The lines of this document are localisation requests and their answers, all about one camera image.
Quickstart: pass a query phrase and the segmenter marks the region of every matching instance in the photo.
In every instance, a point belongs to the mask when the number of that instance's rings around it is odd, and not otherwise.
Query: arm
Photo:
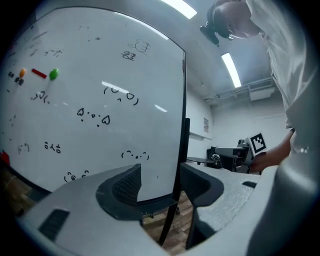
[[[266,153],[257,155],[250,167],[250,172],[261,172],[267,167],[279,165],[283,159],[289,156],[291,150],[290,139],[293,134],[294,130],[289,131],[287,136],[278,146],[270,149]]]

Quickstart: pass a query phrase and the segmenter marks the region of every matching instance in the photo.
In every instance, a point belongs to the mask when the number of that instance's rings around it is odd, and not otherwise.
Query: person
[[[293,13],[272,0],[217,0],[207,13],[206,26],[200,30],[218,46],[216,34],[228,40],[260,35],[269,53],[271,75],[281,92],[286,127],[290,130],[278,146],[256,156],[250,172],[261,172],[279,165],[289,154],[317,147],[317,125],[308,117],[319,113],[315,110],[319,107],[315,99],[319,93],[319,60],[306,30]]]

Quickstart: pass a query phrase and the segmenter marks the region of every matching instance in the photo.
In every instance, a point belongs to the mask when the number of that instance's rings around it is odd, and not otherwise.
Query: white shirt
[[[298,19],[284,6],[271,0],[246,0],[246,3],[251,20],[265,33],[262,40],[270,55],[275,83],[282,95],[286,127],[295,128],[296,132],[299,127],[300,134],[307,134],[301,122],[310,114],[309,97],[313,95],[310,91],[315,92],[320,82],[319,64],[313,45]],[[290,141],[291,151],[300,152],[302,147],[310,143],[302,139],[296,141],[296,132]]]

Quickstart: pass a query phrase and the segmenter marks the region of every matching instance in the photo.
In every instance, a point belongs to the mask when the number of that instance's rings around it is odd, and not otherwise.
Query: whiteboard
[[[53,10],[13,43],[1,64],[0,152],[50,192],[139,163],[138,201],[172,193],[184,55],[132,17],[87,7]],[[53,69],[59,73],[51,80]]]

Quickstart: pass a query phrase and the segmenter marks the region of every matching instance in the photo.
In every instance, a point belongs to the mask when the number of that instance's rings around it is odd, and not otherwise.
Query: fluorescent light
[[[117,90],[117,91],[119,91],[121,93],[124,93],[124,94],[128,94],[129,93],[127,90],[124,90],[124,89],[122,89],[122,88],[120,88],[118,86],[115,86],[115,85],[111,84],[111,83],[107,83],[107,82],[102,81],[102,85],[110,87],[112,89],[115,89],[115,90]]]
[[[191,19],[193,16],[197,14],[195,9],[193,9],[189,4],[187,4],[182,0],[161,0],[161,1],[165,2],[166,4],[176,9],[178,12],[182,13],[188,19]]]
[[[163,111],[163,112],[168,112],[168,111],[166,111],[164,108],[162,108],[162,107],[160,107],[160,106],[158,106],[158,105],[155,105],[155,107],[156,107],[158,110],[161,110],[161,111]]]
[[[226,65],[226,68],[228,69],[228,71],[230,73],[234,87],[235,88],[240,87],[241,83],[240,83],[240,79],[238,76],[238,72],[237,72],[236,66],[234,64],[234,61],[232,60],[232,58],[230,56],[230,53],[226,53],[226,54],[222,55],[221,58],[223,59],[224,64]]]
[[[128,19],[130,19],[130,20],[133,20],[133,21],[137,22],[137,23],[140,23],[141,25],[144,25],[144,26],[147,27],[148,29],[150,29],[150,30],[152,30],[153,32],[157,33],[159,36],[161,36],[161,37],[164,38],[165,40],[168,40],[168,39],[169,39],[169,37],[165,36],[165,35],[162,34],[160,31],[156,30],[154,27],[152,27],[152,26],[150,26],[150,25],[148,25],[148,24],[146,24],[146,23],[144,23],[144,22],[142,22],[142,21],[140,21],[140,20],[138,20],[138,19],[136,19],[136,18],[132,18],[132,17],[130,17],[130,16],[128,16],[128,15],[125,15],[125,14],[122,14],[122,13],[120,13],[120,12],[116,12],[116,14],[118,14],[118,15],[120,15],[120,16],[124,16],[124,17],[126,17],[126,18],[128,18]]]

